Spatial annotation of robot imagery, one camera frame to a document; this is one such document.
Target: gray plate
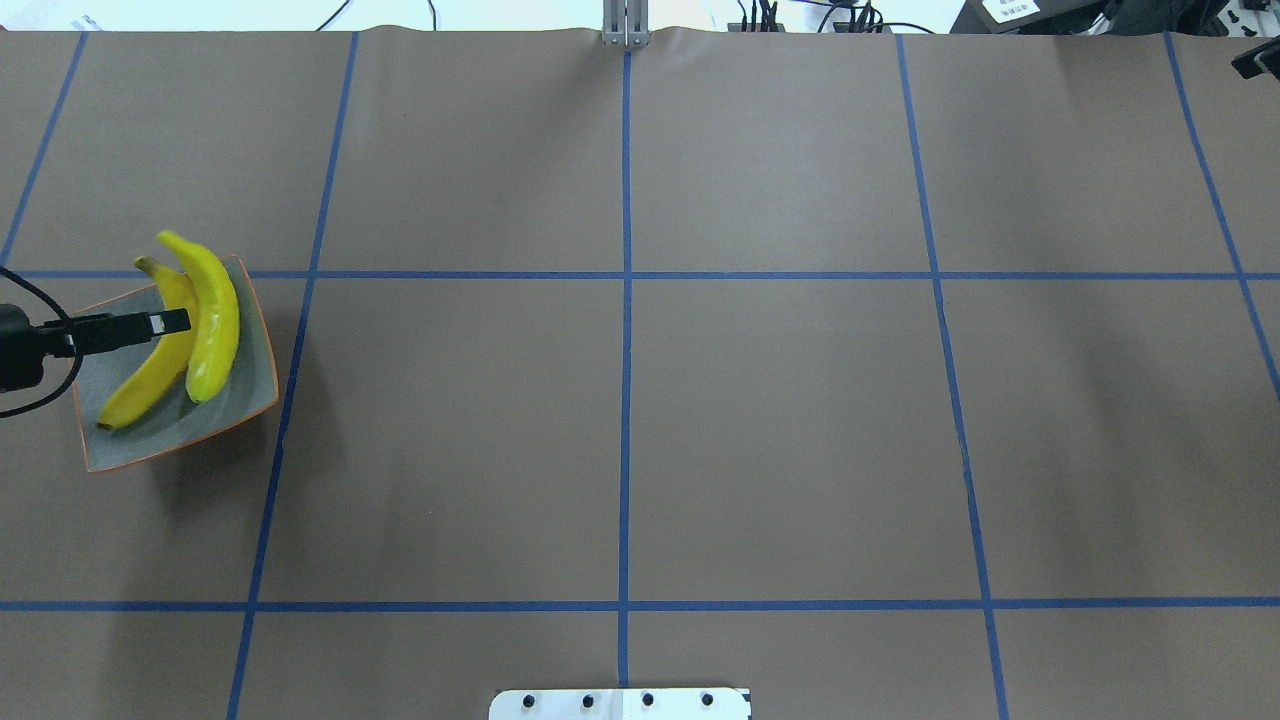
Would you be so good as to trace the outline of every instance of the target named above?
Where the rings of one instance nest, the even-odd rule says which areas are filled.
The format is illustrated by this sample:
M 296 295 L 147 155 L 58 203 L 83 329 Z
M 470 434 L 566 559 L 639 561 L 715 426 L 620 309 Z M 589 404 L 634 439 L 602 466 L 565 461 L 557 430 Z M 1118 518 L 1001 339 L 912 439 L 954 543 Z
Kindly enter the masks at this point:
M 241 310 L 239 351 L 227 387 L 209 402 L 196 405 L 187 398 L 187 391 L 179 379 L 137 423 L 108 432 L 97 427 L 97 414 L 115 388 L 147 359 L 155 345 L 134 345 L 86 357 L 74 388 L 81 434 L 84 438 L 84 462 L 91 473 L 148 460 L 200 442 L 248 420 L 280 398 L 280 384 L 271 360 L 271 340 L 266 334 L 266 323 L 248 272 L 234 255 L 223 263 L 236 286 Z M 164 301 L 152 284 L 83 313 L 124 314 L 161 307 Z

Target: gray clamp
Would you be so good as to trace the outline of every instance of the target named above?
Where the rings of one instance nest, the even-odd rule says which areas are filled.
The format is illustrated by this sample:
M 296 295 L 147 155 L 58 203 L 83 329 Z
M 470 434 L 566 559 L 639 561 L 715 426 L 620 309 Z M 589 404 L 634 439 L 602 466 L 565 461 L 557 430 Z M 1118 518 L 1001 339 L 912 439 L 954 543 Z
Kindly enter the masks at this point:
M 600 40 L 617 47 L 649 45 L 649 0 L 604 0 Z

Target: vertical blue line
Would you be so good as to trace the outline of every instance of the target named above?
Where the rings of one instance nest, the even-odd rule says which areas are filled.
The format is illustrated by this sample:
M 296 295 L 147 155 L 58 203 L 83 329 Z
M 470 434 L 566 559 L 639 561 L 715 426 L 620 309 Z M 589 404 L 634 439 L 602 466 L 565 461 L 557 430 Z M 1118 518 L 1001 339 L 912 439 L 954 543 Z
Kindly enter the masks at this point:
M 1204 158 L 1204 149 L 1201 146 L 1199 131 L 1196 129 L 1196 119 L 1192 117 L 1192 105 L 1187 100 L 1187 86 L 1183 83 L 1183 69 L 1178 64 L 1178 53 L 1174 51 L 1174 36 L 1165 32 L 1165 50 L 1169 53 L 1169 67 L 1174 72 L 1174 85 L 1178 87 L 1178 100 L 1183 105 L 1183 119 L 1187 120 L 1187 133 L 1192 138 L 1192 147 L 1196 150 L 1196 160 L 1201 165 L 1201 174 L 1204 176 L 1204 187 L 1208 197 L 1213 202 L 1213 213 L 1217 215 L 1217 227 L 1222 231 L 1222 240 L 1226 241 L 1226 252 L 1231 256 L 1231 266 L 1235 268 L 1236 281 L 1240 283 L 1240 295 L 1244 296 L 1244 307 L 1249 311 L 1249 322 L 1253 323 L 1253 334 L 1258 338 L 1258 347 L 1262 348 L 1262 361 L 1267 365 L 1267 374 L 1271 377 L 1271 388 L 1280 400 L 1280 373 L 1276 372 L 1275 357 L 1271 355 L 1271 345 L 1267 342 L 1267 333 L 1262 329 L 1262 319 L 1258 309 L 1253 304 L 1253 292 L 1249 290 L 1249 281 L 1244 277 L 1244 264 L 1235 247 L 1235 238 L 1231 237 L 1231 227 L 1226 223 L 1226 211 L 1222 210 L 1222 199 L 1217 193 L 1217 183 L 1213 182 L 1213 173 L 1208 169 L 1208 159 Z
M 324 247 L 324 231 L 329 219 L 329 196 L 333 192 L 333 177 L 338 169 L 338 154 L 342 149 L 342 128 L 347 118 L 347 99 L 351 95 L 351 76 L 356 68 L 356 50 L 360 46 L 360 33 L 351 33 L 351 46 L 347 49 L 347 69 L 342 78 L 342 96 L 338 100 L 338 118 L 334 120 L 333 142 L 329 146 L 329 167 L 325 169 L 324 191 L 320 195 L 320 211 L 316 215 L 316 232 L 311 241 L 311 263 L 307 272 L 306 290 L 302 292 L 302 311 L 298 315 L 298 331 L 293 336 L 293 356 L 289 360 L 289 379 L 284 389 L 284 402 L 280 405 L 280 428 L 275 436 L 275 456 L 271 460 L 271 478 L 266 486 L 266 501 L 262 505 L 262 521 L 259 525 L 257 551 L 253 556 L 253 574 L 250 577 L 248 609 L 244 611 L 244 624 L 241 628 L 239 651 L 236 653 L 236 674 L 232 678 L 230 698 L 227 702 L 227 720 L 234 720 L 239 712 L 241 691 L 244 688 L 244 670 L 248 665 L 250 643 L 253 639 L 253 620 L 257 614 L 257 597 L 262 588 L 262 568 L 266 564 L 266 547 L 271 538 L 271 519 L 275 514 L 275 493 L 280 486 L 280 468 L 284 464 L 284 441 L 289 432 L 289 419 L 293 416 L 293 398 L 298 387 L 298 366 L 302 364 L 302 345 L 306 341 L 307 320 L 311 314 L 311 297 L 315 293 L 316 273 L 320 268 L 320 251 Z
M 906 106 L 906 127 L 911 138 L 911 161 L 915 164 L 915 190 L 920 197 L 920 220 L 924 224 L 924 246 L 929 255 L 929 273 L 933 275 L 933 304 L 938 314 L 938 334 L 942 341 L 942 359 L 947 370 L 947 389 L 951 393 L 951 419 L 960 445 L 964 468 L 964 486 L 969 505 L 969 533 L 973 536 L 973 555 L 978 565 L 978 589 L 982 593 L 983 619 L 987 625 L 987 652 L 991 656 L 991 678 L 996 689 L 996 710 L 1001 720 L 1009 720 L 1009 702 L 1005 697 L 1005 669 L 1000 659 L 1000 639 L 996 634 L 996 612 L 991 606 L 991 582 L 987 577 L 987 551 L 982 539 L 982 521 L 978 518 L 978 493 L 973 484 L 973 462 L 969 459 L 969 436 L 964 427 L 964 409 L 960 404 L 960 383 L 956 379 L 955 355 L 951 351 L 951 329 L 947 325 L 946 302 L 942 296 L 942 273 L 938 251 L 933 241 L 933 217 L 929 211 L 929 192 L 924 183 L 924 161 L 920 159 L 920 136 L 915 126 L 915 105 L 911 101 L 911 79 L 906 67 L 906 47 L 902 36 L 897 40 L 897 68 L 902 76 L 902 101 Z
M 76 77 L 76 68 L 79 67 L 79 59 L 84 54 L 84 42 L 87 40 L 88 32 L 81 32 L 79 40 L 76 41 L 76 51 L 72 53 L 72 63 L 67 68 L 67 76 L 63 77 L 63 87 L 58 91 L 58 101 L 54 102 L 54 111 L 49 114 L 45 135 L 40 138 L 40 146 L 36 149 L 36 159 L 31 161 L 31 172 L 27 173 L 27 184 L 22 186 L 22 195 L 18 196 L 18 206 L 14 208 L 13 222 L 9 223 L 9 234 L 4 238 L 4 247 L 0 247 L 0 265 L 9 261 L 9 254 L 13 252 L 13 243 L 18 240 L 18 225 L 22 224 L 23 213 L 27 211 L 27 201 L 31 200 L 31 192 L 36 188 L 40 167 L 45 163 L 49 141 L 52 140 L 54 128 L 58 127 L 58 118 L 63 114 L 63 104 L 67 102 L 67 95 L 72 91 L 72 78 Z
M 631 684 L 631 51 L 622 55 L 622 423 L 618 468 L 618 687 Z

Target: yellow banana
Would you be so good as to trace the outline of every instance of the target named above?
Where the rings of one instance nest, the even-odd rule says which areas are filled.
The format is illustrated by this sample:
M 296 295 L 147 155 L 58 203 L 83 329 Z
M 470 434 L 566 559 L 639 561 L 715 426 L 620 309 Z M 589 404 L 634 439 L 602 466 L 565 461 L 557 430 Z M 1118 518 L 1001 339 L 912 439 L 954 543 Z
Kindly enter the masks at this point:
M 178 233 L 164 231 L 156 241 L 173 250 L 182 261 L 200 302 L 196 328 L 196 346 L 187 365 L 187 396 L 193 402 L 205 402 L 227 384 L 227 375 L 239 350 L 239 304 L 236 286 L 227 268 L 207 247 L 189 242 Z
M 97 424 L 109 430 L 136 423 L 152 405 L 159 402 L 164 393 L 173 387 L 178 375 L 187 369 L 191 348 L 196 345 L 200 304 L 196 300 L 196 288 L 191 284 L 191 279 L 146 255 L 133 260 L 133 266 L 151 275 L 151 279 L 156 282 L 156 290 L 160 291 L 165 310 L 187 309 L 192 329 L 161 337 L 146 361 L 111 393 L 106 405 L 102 406 L 102 411 L 97 414 Z

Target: horizontal blue line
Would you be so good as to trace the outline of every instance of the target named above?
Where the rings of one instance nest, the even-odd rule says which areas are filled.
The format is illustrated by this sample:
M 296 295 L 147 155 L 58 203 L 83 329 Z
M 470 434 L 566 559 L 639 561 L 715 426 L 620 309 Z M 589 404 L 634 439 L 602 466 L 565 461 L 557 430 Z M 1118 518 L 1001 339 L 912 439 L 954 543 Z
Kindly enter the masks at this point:
M 620 603 L 594 600 L 413 602 L 413 601 L 298 601 L 298 602 L 183 602 L 111 600 L 10 600 L 0 612 L 863 612 L 940 610 L 1089 610 L 1116 607 L 1280 607 L 1277 596 L 1185 597 L 1046 597 L 943 600 L 641 600 Z
M 137 270 L 18 270 L 35 279 L 146 279 Z M 252 270 L 255 279 L 306 279 L 308 270 Z M 534 279 L 534 281 L 622 281 L 621 272 L 541 272 L 541 270 L 317 270 L 320 279 Z M 1280 281 L 1280 273 L 1106 273 L 1106 272 L 941 272 L 943 281 Z M 928 281 L 928 272 L 914 270 L 795 270 L 795 272 L 635 272 L 635 281 Z
M 992 600 L 996 610 L 1071 610 L 1108 607 L 1280 607 L 1280 597 L 1062 597 Z

